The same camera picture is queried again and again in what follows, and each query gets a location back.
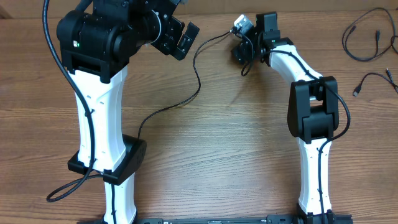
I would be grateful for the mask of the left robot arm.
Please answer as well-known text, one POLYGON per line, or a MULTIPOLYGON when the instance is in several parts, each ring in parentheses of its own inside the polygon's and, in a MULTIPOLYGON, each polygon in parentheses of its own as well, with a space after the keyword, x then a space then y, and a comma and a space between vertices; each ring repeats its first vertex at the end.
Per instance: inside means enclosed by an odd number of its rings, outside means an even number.
POLYGON ((122 96, 130 58, 146 44, 177 60, 198 34, 174 18, 176 0, 81 1, 57 26, 62 66, 75 88, 80 148, 69 170, 101 178, 101 223, 135 223, 134 176, 146 142, 123 134, 122 96))

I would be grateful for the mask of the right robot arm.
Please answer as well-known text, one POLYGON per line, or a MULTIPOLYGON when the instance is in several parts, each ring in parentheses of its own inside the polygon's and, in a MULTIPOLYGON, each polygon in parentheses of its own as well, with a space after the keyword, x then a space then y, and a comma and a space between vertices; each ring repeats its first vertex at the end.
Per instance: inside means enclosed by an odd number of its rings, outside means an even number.
POLYGON ((266 63, 290 86, 287 125, 300 151, 299 215, 294 223, 335 223, 328 198, 328 153, 338 127, 337 82, 314 71, 289 38, 282 38, 274 12, 251 22, 241 14, 231 32, 241 42, 231 51, 248 74, 256 60, 266 63))

